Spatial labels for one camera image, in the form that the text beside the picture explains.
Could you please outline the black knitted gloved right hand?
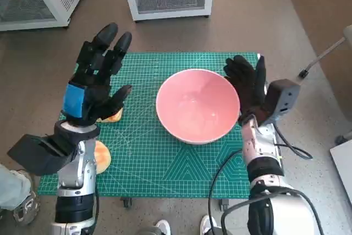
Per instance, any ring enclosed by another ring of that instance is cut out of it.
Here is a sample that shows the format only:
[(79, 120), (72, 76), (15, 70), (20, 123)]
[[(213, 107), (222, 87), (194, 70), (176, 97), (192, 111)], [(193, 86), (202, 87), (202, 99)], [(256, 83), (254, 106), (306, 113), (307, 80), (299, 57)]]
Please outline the black knitted gloved right hand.
[(234, 86), (240, 100), (240, 123), (255, 117), (258, 126), (264, 125), (269, 117), (263, 106), (266, 83), (264, 56), (259, 57), (256, 67), (241, 55), (227, 58), (225, 61), (225, 79)]

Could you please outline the black left hand blue tape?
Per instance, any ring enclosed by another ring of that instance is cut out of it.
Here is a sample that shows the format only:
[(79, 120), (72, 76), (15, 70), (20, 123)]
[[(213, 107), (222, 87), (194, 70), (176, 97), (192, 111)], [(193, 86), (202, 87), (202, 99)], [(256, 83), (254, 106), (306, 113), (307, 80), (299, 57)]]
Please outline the black left hand blue tape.
[(76, 60), (77, 69), (69, 79), (63, 97), (61, 113), (76, 126), (89, 126), (98, 119), (107, 119), (120, 111), (132, 86), (124, 85), (113, 95), (111, 77), (122, 67), (132, 34), (125, 32), (113, 49), (110, 44), (118, 32), (118, 25), (110, 23), (92, 41), (85, 41)]

